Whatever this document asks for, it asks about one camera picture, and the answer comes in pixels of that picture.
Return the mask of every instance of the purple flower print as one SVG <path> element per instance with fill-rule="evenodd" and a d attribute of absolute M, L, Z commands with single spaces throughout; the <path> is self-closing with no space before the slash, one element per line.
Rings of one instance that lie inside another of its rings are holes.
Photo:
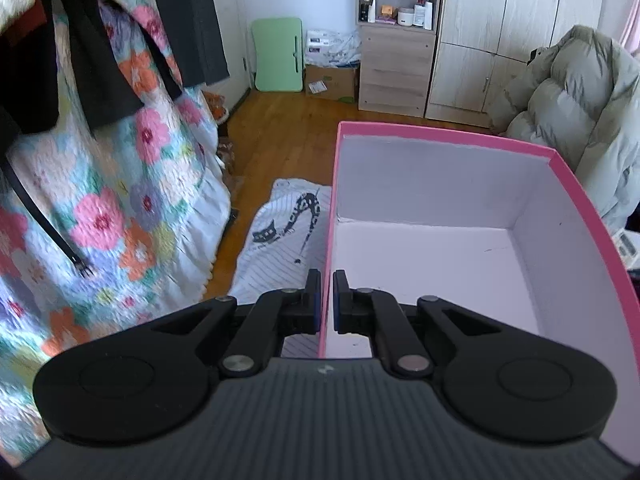
<path fill-rule="evenodd" d="M 5 274 L 0 286 L 0 326 L 31 330 L 40 318 L 33 293 L 20 278 Z"/>
<path fill-rule="evenodd" d="M 141 180 L 131 186 L 131 207 L 136 213 L 136 220 L 145 231 L 152 231 L 161 217 L 160 192 L 148 180 Z"/>
<path fill-rule="evenodd" d="M 122 54 L 131 38 L 132 20 L 128 14 L 100 2 L 100 17 L 104 23 L 111 49 L 116 56 Z"/>

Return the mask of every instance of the cat print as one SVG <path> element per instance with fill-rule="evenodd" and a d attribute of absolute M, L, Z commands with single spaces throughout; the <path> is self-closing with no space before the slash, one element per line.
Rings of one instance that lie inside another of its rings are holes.
<path fill-rule="evenodd" d="M 282 231 L 278 232 L 275 226 L 275 222 L 271 220 L 271 223 L 268 225 L 268 227 L 260 231 L 253 232 L 252 236 L 254 237 L 254 243 L 273 244 L 287 234 L 292 233 L 294 230 L 294 225 L 296 224 L 302 213 L 305 213 L 306 211 L 311 212 L 311 220 L 309 222 L 309 230 L 306 234 L 305 241 L 302 244 L 302 247 L 300 247 L 300 254 L 302 254 L 302 251 L 305 249 L 305 246 L 309 241 L 311 233 L 313 233 L 320 216 L 320 203 L 318 202 L 317 193 L 305 193 L 300 195 L 300 197 L 296 200 L 296 205 L 293 208 L 291 216 L 289 217 L 289 222 Z"/>

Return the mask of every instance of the pink box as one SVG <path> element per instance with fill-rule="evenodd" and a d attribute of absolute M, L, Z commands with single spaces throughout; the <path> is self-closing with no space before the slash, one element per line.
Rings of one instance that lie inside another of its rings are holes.
<path fill-rule="evenodd" d="M 552 149 L 500 137 L 340 123 L 320 357 L 370 356 L 334 331 L 331 275 L 401 303 L 434 294 L 587 352 L 618 401 L 603 441 L 640 462 L 640 307 L 598 214 Z"/>

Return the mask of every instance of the black strap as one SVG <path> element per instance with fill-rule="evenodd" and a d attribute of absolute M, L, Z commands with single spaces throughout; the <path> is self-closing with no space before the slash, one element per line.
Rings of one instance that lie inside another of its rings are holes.
<path fill-rule="evenodd" d="M 38 206 L 35 205 L 35 202 L 27 193 L 27 190 L 24 189 L 24 186 L 18 179 L 18 176 L 15 174 L 14 168 L 9 164 L 9 160 L 6 158 L 6 155 L 3 153 L 0 155 L 0 170 L 4 173 L 4 177 L 7 179 L 9 185 L 14 188 L 14 191 L 22 204 L 27 208 L 27 211 L 33 217 L 33 219 L 38 223 L 40 227 L 46 232 L 46 234 L 51 238 L 53 243 L 55 243 L 60 250 L 65 253 L 65 256 L 71 260 L 74 264 L 74 267 L 82 274 L 83 277 L 88 277 L 92 274 L 89 266 L 82 260 L 80 256 L 78 256 L 74 250 L 66 243 L 65 239 L 60 236 L 60 233 L 56 231 L 53 225 L 47 220 L 47 218 L 42 214 L 42 212 L 38 209 Z"/>

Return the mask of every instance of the pink box rim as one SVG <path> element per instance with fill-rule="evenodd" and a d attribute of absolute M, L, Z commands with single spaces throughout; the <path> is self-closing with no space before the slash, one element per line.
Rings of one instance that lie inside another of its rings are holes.
<path fill-rule="evenodd" d="M 322 284 L 322 309 L 321 309 L 321 329 L 318 357 L 324 358 L 326 354 L 326 330 L 329 307 L 329 290 L 332 266 L 332 240 L 334 239 L 334 224 L 336 211 L 336 195 L 334 193 L 337 185 L 337 169 L 340 158 L 340 145 L 345 136 L 378 136 L 378 137 L 401 137 L 403 139 L 421 139 L 433 142 L 447 142 L 450 144 L 460 144 L 465 146 L 479 146 L 494 150 L 505 150 L 513 153 L 523 153 L 527 155 L 542 156 L 549 161 L 549 167 L 554 172 L 560 184 L 571 198 L 576 209 L 580 213 L 591 237 L 600 252 L 609 277 L 616 289 L 618 299 L 622 306 L 626 325 L 629 330 L 636 367 L 640 373 L 640 303 L 633 288 L 628 273 L 618 256 L 615 245 L 611 240 L 606 227 L 602 223 L 593 204 L 582 189 L 582 186 L 564 163 L 558 152 L 552 148 L 522 142 L 520 140 L 495 137 L 485 134 L 475 134 L 471 132 L 461 132 L 458 130 L 446 130 L 444 128 L 430 128 L 428 126 L 415 126 L 412 124 L 393 123 L 367 123 L 342 121 L 338 125 L 338 134 L 335 146 L 334 176 L 332 179 L 331 205 L 329 211 L 329 236 L 327 244 L 326 266 L 324 269 L 324 282 Z"/>

